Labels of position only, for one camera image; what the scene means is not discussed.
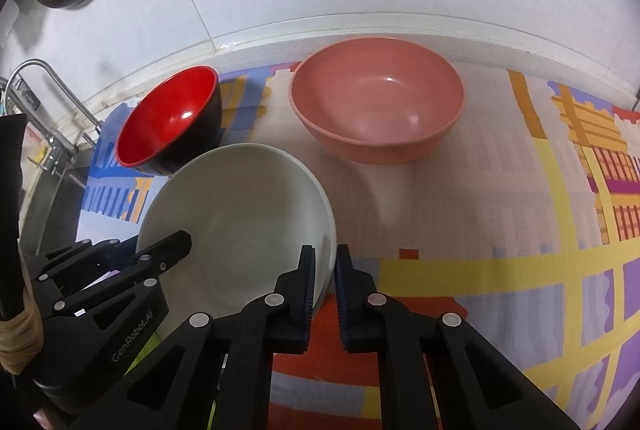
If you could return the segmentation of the operator gloved left hand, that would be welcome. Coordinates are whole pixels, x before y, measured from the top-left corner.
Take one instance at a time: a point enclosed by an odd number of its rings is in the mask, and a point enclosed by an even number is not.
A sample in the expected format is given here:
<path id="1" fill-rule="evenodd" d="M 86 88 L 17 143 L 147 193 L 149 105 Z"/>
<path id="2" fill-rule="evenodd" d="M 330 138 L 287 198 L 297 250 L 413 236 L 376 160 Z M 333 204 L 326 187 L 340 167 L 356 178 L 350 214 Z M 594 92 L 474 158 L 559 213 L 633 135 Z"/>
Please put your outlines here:
<path id="1" fill-rule="evenodd" d="M 24 288 L 24 309 L 16 317 L 0 323 L 1 367 L 20 376 L 43 347 L 43 324 L 32 288 Z"/>

